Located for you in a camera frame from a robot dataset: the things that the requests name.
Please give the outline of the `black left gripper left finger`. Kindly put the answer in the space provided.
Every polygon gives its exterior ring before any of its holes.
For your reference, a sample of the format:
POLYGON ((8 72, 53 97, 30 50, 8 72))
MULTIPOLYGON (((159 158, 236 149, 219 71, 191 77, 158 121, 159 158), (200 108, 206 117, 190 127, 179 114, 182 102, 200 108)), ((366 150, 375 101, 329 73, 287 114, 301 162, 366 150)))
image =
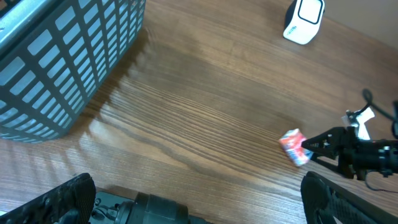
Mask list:
POLYGON ((95 183, 82 173, 1 215, 1 223, 88 223, 95 199, 95 183))

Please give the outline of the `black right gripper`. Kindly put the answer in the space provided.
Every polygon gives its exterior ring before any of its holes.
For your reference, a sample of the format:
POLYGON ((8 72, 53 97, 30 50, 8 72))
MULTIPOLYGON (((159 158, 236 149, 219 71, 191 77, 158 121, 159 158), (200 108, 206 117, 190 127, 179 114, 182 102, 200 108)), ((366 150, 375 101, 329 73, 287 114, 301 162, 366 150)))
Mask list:
POLYGON ((383 177, 397 173, 397 141, 362 140, 353 127, 331 128, 303 141, 302 147, 314 153, 312 161, 348 179, 364 180, 372 170, 383 177), (322 160, 323 156, 335 159, 337 155, 338 165, 322 160))

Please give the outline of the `red orange small carton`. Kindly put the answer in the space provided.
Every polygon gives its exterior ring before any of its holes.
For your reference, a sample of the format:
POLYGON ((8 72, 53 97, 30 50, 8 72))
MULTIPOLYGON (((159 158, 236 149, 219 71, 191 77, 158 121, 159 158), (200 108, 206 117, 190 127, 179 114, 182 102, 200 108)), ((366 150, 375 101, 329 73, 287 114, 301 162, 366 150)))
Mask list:
POLYGON ((282 149, 297 167, 306 164, 313 155, 312 151, 302 147, 306 139, 299 129, 289 130, 279 139, 282 149))

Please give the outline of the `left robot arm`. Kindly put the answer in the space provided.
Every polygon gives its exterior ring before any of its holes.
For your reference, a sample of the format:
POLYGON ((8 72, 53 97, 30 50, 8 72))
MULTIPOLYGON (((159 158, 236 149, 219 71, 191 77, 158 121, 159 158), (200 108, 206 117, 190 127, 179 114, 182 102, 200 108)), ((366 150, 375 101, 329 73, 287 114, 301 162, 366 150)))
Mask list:
MULTIPOLYGON (((308 172, 301 182, 307 223, 397 223, 397 217, 332 181, 308 172)), ((1 223, 206 223, 173 200, 98 192, 88 173, 1 215, 1 223)))

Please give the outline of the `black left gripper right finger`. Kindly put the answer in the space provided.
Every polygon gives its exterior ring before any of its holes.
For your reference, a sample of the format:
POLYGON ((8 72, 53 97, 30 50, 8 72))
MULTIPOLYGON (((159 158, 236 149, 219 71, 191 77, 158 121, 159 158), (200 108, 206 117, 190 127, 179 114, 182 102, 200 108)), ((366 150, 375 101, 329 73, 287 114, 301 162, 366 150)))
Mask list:
POLYGON ((396 224, 397 217, 309 171, 301 182, 307 223, 396 224))

